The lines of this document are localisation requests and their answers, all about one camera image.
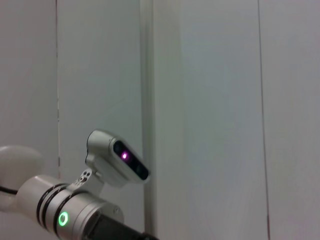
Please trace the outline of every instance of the green light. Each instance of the green light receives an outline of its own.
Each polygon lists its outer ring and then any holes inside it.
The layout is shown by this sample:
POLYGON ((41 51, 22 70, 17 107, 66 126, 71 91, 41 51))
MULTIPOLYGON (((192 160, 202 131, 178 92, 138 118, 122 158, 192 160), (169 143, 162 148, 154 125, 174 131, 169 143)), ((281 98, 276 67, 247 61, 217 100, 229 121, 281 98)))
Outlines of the green light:
POLYGON ((61 227, 63 227, 64 225, 66 225, 68 222, 68 213, 66 211, 64 211, 63 213, 60 214, 59 216, 59 225, 61 227))

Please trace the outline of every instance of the white robot link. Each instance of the white robot link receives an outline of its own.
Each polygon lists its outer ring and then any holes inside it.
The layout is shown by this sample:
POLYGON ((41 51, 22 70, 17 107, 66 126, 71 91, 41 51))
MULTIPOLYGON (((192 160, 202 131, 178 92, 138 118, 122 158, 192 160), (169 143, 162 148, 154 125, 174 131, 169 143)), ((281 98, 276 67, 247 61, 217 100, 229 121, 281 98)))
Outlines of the white robot link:
MULTIPOLYGON (((40 169, 36 151, 19 146, 0 148, 2 165, 13 158, 36 166, 32 174, 40 169)), ((148 181, 149 170, 128 143, 110 132, 95 130, 87 140, 85 163, 89 168, 72 184, 46 175, 26 182, 23 176, 15 184, 0 178, 0 200, 6 200, 0 210, 18 211, 63 240, 157 240, 124 225, 120 207, 98 197, 105 182, 122 187, 148 181)))

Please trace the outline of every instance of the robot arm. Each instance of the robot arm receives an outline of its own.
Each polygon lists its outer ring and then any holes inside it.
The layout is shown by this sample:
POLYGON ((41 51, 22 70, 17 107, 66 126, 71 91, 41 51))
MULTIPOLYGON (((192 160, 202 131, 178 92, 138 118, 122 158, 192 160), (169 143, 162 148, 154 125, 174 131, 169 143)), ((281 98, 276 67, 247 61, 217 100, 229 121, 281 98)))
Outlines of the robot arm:
POLYGON ((90 168, 72 184, 46 175, 27 180, 15 196, 17 211, 63 240, 157 240, 125 226, 120 207, 98 197, 104 182, 121 187, 148 180, 150 172, 133 149, 95 130, 85 162, 90 168))

